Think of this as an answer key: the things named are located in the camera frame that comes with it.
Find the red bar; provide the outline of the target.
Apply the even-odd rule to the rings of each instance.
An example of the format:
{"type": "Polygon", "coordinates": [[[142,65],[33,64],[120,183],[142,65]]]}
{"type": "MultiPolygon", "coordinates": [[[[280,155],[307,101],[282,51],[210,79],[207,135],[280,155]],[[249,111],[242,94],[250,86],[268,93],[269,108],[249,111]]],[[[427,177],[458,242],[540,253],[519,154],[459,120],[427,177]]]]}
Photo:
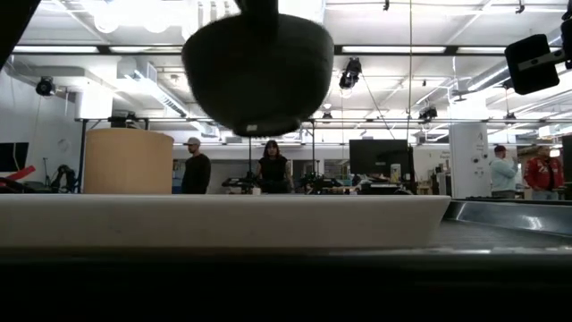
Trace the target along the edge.
{"type": "Polygon", "coordinates": [[[27,177],[28,175],[34,173],[36,171],[36,167],[33,165],[27,166],[15,173],[9,174],[5,177],[0,177],[0,184],[5,184],[8,181],[18,181],[27,177]]]}

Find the person in light green top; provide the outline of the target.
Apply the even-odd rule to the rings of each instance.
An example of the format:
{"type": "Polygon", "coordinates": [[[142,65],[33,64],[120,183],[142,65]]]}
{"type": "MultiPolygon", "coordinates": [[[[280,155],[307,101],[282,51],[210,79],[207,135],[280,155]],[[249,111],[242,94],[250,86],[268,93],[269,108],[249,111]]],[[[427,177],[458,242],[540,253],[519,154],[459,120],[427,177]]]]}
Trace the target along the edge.
{"type": "Polygon", "coordinates": [[[514,199],[517,192],[517,159],[508,158],[507,150],[502,145],[495,146],[493,152],[494,158],[490,162],[492,196],[497,199],[514,199]]]}

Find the dark grey ribbed bowl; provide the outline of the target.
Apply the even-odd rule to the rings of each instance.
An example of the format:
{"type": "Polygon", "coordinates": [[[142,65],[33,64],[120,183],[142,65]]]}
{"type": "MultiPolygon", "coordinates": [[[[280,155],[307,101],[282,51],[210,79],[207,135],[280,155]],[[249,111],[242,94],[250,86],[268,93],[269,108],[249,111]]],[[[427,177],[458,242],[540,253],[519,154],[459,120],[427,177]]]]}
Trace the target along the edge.
{"type": "Polygon", "coordinates": [[[246,137],[296,130],[323,103],[333,58],[334,43],[322,25],[281,13],[212,22],[181,50],[202,110],[246,137]]]}

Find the person in black top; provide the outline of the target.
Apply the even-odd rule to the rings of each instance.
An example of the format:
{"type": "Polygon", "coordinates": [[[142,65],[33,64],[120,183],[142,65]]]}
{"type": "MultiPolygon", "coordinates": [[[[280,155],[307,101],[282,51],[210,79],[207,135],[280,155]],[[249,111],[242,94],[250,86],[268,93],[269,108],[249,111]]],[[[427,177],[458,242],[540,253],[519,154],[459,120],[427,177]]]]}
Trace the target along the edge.
{"type": "Polygon", "coordinates": [[[290,162],[282,154],[275,140],[265,144],[263,156],[258,160],[257,184],[266,194],[286,194],[294,188],[290,175],[290,162]]]}

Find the black wall screen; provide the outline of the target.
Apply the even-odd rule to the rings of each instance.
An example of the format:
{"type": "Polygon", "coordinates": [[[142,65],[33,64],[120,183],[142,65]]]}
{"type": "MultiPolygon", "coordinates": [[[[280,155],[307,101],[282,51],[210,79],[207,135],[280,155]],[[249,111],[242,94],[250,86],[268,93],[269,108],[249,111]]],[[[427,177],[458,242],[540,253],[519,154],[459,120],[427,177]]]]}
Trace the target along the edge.
{"type": "Polygon", "coordinates": [[[26,166],[28,142],[0,143],[0,173],[14,173],[26,166]]]}

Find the person in red jacket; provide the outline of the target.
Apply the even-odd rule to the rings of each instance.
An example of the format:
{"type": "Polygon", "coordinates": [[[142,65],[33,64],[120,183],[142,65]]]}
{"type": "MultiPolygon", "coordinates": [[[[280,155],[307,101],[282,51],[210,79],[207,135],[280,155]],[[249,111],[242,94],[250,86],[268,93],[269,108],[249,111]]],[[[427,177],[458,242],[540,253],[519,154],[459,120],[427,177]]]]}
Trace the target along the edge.
{"type": "Polygon", "coordinates": [[[524,179],[532,189],[534,200],[559,200],[557,189],[564,185],[561,162],[551,156],[551,149],[541,146],[526,163],[524,179]]]}

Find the person in black with cap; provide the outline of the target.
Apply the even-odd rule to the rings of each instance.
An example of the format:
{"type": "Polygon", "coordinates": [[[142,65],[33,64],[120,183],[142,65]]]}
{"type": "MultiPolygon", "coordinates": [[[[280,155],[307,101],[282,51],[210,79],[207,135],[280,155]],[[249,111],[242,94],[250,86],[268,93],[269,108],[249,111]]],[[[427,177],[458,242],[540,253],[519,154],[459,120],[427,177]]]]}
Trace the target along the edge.
{"type": "Polygon", "coordinates": [[[181,181],[182,194],[206,194],[211,177],[211,161],[200,150],[201,141],[191,137],[185,143],[190,158],[185,162],[185,171],[181,181]]]}

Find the white square pillar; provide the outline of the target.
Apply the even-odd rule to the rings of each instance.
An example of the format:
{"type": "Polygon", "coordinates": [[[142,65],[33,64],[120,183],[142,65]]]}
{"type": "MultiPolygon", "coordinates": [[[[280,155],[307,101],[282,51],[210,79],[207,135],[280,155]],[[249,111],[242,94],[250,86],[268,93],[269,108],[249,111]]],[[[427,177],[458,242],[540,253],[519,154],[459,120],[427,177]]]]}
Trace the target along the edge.
{"type": "Polygon", "coordinates": [[[491,153],[484,123],[455,123],[450,127],[452,197],[491,195],[491,153]]]}

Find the cream cup with orange inside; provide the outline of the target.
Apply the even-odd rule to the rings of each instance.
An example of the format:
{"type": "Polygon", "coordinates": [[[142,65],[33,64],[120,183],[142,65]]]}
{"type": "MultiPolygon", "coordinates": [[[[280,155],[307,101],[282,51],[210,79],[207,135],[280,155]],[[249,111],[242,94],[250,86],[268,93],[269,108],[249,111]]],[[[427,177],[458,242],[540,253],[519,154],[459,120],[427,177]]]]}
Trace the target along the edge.
{"type": "Polygon", "coordinates": [[[172,137],[141,129],[86,133],[83,191],[87,194],[170,195],[172,137]]]}

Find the black computer monitor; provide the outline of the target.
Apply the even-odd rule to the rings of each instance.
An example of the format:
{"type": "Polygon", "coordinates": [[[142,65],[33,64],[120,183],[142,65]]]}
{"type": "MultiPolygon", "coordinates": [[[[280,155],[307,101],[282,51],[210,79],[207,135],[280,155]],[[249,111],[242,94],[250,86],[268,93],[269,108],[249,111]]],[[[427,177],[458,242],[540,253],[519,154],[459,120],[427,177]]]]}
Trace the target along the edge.
{"type": "Polygon", "coordinates": [[[411,179],[411,155],[406,140],[351,140],[349,170],[352,174],[381,174],[390,179],[390,165],[401,164],[401,182],[411,179]]]}

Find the white plate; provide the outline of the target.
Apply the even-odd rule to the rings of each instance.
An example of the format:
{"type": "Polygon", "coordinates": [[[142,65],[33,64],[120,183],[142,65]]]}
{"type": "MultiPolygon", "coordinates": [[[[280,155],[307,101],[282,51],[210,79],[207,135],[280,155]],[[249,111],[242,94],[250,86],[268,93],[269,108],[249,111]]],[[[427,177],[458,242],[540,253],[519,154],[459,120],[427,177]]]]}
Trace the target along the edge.
{"type": "Polygon", "coordinates": [[[448,196],[0,195],[0,248],[423,247],[448,196]]]}

